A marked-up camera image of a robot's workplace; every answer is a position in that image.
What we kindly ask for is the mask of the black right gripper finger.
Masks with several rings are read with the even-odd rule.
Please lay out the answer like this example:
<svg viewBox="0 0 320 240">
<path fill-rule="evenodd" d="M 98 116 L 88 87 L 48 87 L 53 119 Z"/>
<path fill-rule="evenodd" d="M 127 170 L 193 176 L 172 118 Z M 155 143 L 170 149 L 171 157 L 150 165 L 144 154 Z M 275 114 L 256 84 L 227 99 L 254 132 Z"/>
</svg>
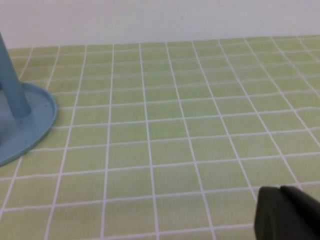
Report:
<svg viewBox="0 0 320 240">
<path fill-rule="evenodd" d="M 320 202 L 293 186 L 263 186 L 258 191 L 254 233 L 257 240 L 318 240 Z"/>
</svg>

